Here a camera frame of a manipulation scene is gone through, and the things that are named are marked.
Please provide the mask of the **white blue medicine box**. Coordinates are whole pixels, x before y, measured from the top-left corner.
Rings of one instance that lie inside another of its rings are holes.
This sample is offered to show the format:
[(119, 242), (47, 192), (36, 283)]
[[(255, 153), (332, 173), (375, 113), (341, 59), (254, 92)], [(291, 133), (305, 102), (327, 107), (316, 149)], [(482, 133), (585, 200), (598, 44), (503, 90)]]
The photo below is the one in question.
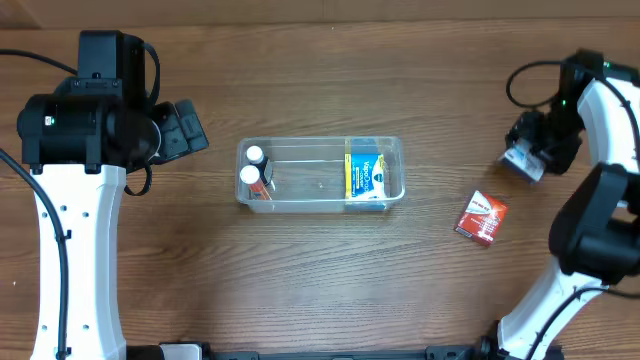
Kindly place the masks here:
[(529, 183), (539, 182), (545, 172), (545, 163), (531, 152), (531, 144), (524, 139), (510, 145), (498, 161)]

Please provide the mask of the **orange bottle white cap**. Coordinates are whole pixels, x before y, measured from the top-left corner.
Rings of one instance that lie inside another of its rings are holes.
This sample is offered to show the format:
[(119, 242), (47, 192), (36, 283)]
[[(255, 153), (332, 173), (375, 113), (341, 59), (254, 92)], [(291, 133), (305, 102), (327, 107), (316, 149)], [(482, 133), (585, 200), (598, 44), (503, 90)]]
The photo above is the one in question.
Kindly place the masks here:
[(250, 193), (258, 200), (271, 200), (269, 191), (261, 179), (260, 170), (254, 165), (246, 165), (240, 170), (240, 180), (248, 186)]

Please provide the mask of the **red medicine box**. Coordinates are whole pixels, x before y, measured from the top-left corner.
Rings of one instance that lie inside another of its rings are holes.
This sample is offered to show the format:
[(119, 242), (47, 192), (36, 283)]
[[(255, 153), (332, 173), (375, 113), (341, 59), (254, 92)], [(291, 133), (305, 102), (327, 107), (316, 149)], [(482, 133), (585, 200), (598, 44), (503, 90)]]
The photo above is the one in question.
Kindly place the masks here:
[(476, 243), (489, 247), (503, 223), (509, 207), (481, 191), (475, 191), (461, 212), (453, 229)]

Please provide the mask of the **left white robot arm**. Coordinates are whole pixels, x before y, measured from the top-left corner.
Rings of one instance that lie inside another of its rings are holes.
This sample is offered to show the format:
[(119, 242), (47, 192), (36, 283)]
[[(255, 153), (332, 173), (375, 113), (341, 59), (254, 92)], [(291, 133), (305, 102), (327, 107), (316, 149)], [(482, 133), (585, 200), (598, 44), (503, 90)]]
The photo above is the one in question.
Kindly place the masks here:
[(128, 176), (203, 150), (208, 140), (188, 100), (160, 102), (145, 81), (156, 58), (119, 31), (80, 34), (78, 66), (17, 119), (18, 171), (39, 215), (36, 359), (207, 359), (202, 342), (131, 346), (117, 295), (117, 231)]

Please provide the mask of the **blue yellow VapoDrops box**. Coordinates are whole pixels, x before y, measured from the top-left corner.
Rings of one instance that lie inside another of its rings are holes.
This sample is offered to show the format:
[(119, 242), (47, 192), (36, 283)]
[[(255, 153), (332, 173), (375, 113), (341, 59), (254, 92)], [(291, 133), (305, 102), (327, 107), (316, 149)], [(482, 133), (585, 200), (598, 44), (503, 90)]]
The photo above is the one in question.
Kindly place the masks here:
[(386, 208), (385, 159), (373, 138), (345, 140), (344, 174), (348, 211)]

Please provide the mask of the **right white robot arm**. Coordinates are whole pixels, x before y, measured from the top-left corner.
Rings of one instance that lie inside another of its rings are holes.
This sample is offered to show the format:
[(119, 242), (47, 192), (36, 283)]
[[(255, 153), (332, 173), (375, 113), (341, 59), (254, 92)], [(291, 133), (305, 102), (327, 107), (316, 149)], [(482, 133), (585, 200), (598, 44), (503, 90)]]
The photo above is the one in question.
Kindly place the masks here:
[(593, 50), (556, 61), (557, 92), (523, 104), (500, 162), (532, 182), (564, 174), (584, 141), (593, 168), (557, 213), (551, 261), (518, 305), (483, 337), (470, 359), (561, 359), (555, 337), (601, 294), (639, 273), (639, 71)]

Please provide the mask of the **black bottle white cap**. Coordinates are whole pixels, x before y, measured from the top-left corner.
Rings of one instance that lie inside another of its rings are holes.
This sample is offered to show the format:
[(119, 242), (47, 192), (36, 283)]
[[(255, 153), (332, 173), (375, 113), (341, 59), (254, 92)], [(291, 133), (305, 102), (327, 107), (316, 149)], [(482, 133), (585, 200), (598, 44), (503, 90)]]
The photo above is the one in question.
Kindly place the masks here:
[(253, 145), (246, 150), (249, 163), (260, 171), (260, 176), (265, 185), (270, 185), (273, 178), (273, 168), (270, 159), (261, 147)]

